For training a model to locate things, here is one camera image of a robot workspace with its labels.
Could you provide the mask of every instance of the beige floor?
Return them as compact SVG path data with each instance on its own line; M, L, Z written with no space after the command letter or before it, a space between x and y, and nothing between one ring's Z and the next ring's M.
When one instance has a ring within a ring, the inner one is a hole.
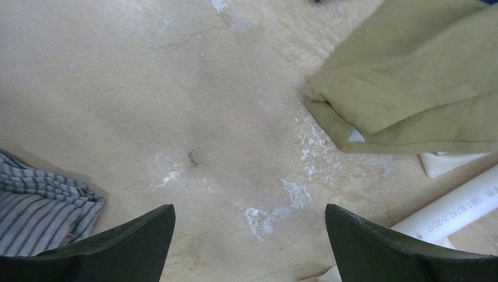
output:
M314 123L300 90L379 4L1 1L0 147L104 194L96 232L173 203L163 281L322 273L327 203L392 225L497 159L429 181L416 156L344 155ZM496 223L452 240L498 254Z

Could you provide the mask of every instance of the striped cloth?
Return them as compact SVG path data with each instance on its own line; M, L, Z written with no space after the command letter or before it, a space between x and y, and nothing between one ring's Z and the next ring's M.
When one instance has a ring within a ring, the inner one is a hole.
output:
M35 256L89 237L104 204L84 182L0 153L0 256Z

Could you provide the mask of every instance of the green towel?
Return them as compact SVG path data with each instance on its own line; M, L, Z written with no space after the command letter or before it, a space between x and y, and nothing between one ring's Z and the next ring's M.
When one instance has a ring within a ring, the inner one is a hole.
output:
M498 151L498 5L387 0L304 104L343 152Z

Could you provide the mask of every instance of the white pipe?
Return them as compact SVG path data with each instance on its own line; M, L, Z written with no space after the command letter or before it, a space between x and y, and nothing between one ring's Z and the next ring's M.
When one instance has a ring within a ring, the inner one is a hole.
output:
M424 207L392 230L436 244L498 208L498 166Z

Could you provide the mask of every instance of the dark green object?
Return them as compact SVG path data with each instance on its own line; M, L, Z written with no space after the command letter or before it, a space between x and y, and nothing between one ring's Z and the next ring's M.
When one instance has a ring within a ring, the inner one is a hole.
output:
M334 204L325 223L343 282L498 281L498 257L425 243Z
M175 213L164 205L103 233L35 257L0 257L2 282L157 282Z

